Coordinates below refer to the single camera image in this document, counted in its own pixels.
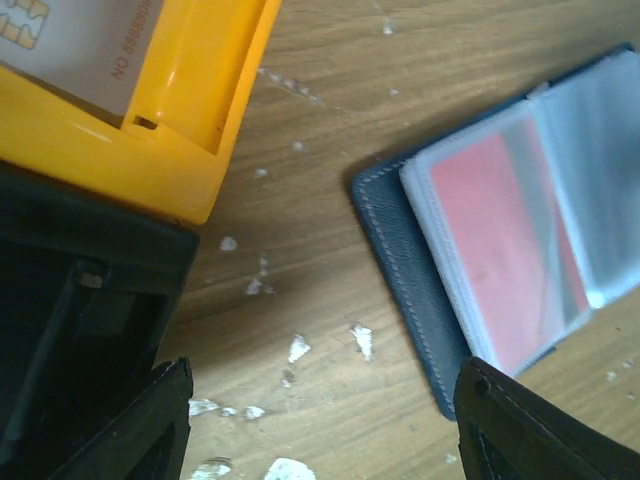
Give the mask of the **black bin with red cards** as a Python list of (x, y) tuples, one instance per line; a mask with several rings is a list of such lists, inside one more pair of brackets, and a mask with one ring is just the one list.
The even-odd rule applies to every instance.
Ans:
[(199, 245), (186, 229), (1, 169), (1, 475), (49, 479), (163, 363)]

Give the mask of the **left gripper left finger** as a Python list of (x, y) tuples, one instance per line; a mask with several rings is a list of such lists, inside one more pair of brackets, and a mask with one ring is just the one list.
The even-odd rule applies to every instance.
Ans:
[(76, 437), (49, 479), (178, 479), (190, 434), (189, 360), (153, 369)]

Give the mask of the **navy blue card holder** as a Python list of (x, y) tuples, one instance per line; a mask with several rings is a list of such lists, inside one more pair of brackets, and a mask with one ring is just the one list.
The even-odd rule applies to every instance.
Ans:
[(435, 401), (517, 376), (639, 285), (639, 54), (623, 44), (356, 174), (351, 198)]

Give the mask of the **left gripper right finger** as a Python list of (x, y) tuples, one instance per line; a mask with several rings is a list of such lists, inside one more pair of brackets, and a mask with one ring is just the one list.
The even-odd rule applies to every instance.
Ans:
[(637, 479), (639, 453), (581, 423), (483, 360), (454, 394), (467, 479)]

